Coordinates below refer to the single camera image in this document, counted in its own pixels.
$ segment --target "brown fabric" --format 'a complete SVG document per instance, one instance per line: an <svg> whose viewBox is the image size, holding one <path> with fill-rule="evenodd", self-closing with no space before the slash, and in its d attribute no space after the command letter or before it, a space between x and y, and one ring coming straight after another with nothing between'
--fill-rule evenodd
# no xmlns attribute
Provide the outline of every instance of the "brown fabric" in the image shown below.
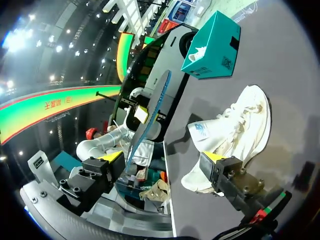
<svg viewBox="0 0 320 240"><path fill-rule="evenodd" d="M169 198L169 186L159 179L151 189L139 193L141 199L148 198L151 201L164 202Z"/></svg>

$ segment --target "display sign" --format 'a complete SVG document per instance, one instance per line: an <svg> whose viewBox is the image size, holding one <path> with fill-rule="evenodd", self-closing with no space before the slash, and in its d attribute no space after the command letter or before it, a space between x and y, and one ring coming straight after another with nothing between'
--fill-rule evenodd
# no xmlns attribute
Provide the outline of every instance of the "display sign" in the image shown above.
<svg viewBox="0 0 320 240"><path fill-rule="evenodd" d="M151 36L145 36L142 49L144 49L149 43L151 43L153 40L155 40L154 37Z"/></svg>
<svg viewBox="0 0 320 240"><path fill-rule="evenodd" d="M163 34L178 25L179 25L179 23L176 23L174 21L170 21L169 19L164 19L159 27L158 33Z"/></svg>
<svg viewBox="0 0 320 240"><path fill-rule="evenodd" d="M15 135L54 115L103 99L117 96L121 85L59 88L33 93L0 105L0 141L5 144Z"/></svg>
<svg viewBox="0 0 320 240"><path fill-rule="evenodd" d="M179 23L182 24L185 19L186 16L189 13L189 10L191 8L190 6L191 2L189 1L176 1L173 9L170 11L167 19L169 19L170 21L173 21L175 23Z"/></svg>
<svg viewBox="0 0 320 240"><path fill-rule="evenodd" d="M132 33L123 32L119 39L118 51L116 53L116 71L121 82L124 81L127 74L128 57L134 36Z"/></svg>

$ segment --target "red banner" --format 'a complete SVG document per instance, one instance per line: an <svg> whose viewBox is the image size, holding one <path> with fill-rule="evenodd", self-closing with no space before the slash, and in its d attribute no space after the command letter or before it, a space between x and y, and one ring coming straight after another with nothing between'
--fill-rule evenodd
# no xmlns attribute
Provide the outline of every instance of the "red banner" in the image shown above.
<svg viewBox="0 0 320 240"><path fill-rule="evenodd" d="M175 26L178 26L179 23L176 23L174 21L170 21L169 19L165 19L163 20L163 22L161 23L158 33L163 34L166 31L173 29Z"/></svg>

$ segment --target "black cable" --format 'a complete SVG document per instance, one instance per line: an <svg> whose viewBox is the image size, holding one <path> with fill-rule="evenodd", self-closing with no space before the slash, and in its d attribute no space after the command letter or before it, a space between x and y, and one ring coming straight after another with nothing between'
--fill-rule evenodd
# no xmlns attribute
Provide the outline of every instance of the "black cable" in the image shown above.
<svg viewBox="0 0 320 240"><path fill-rule="evenodd" d="M164 207L163 207L163 206L157 207L156 204L155 204L153 201L151 201L151 202L152 202L153 206L156 208L156 210L158 211L158 213L161 213L161 212L160 212L160 209L161 209L161 208L164 208Z"/></svg>
<svg viewBox="0 0 320 240"><path fill-rule="evenodd" d="M261 226L257 223L247 223L247 224L242 224L242 225L239 225L239 226L236 226L236 227L233 227L233 228L230 228L229 230L227 231L223 231L221 232L220 234L218 234L213 240L218 240L222 237L224 237L225 235L228 235L228 234L231 234L232 232L235 232L235 231L240 231L242 229L246 229L246 228L257 228L263 232L265 232L266 234L269 234L271 235L273 238L276 237L276 233L275 231L271 230L271 229L268 229L264 226Z"/></svg>

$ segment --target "sticker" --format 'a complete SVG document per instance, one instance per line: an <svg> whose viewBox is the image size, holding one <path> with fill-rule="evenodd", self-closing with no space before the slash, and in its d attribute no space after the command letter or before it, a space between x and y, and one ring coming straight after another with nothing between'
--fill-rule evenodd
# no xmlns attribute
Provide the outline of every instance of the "sticker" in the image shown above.
<svg viewBox="0 0 320 240"><path fill-rule="evenodd" d="M190 128L190 134L194 141L201 141L209 138L210 133L205 123L196 123Z"/></svg>
<svg viewBox="0 0 320 240"><path fill-rule="evenodd" d="M128 178L129 181L132 181L132 182L134 182L136 180L136 176L135 175L127 176L127 178Z"/></svg>

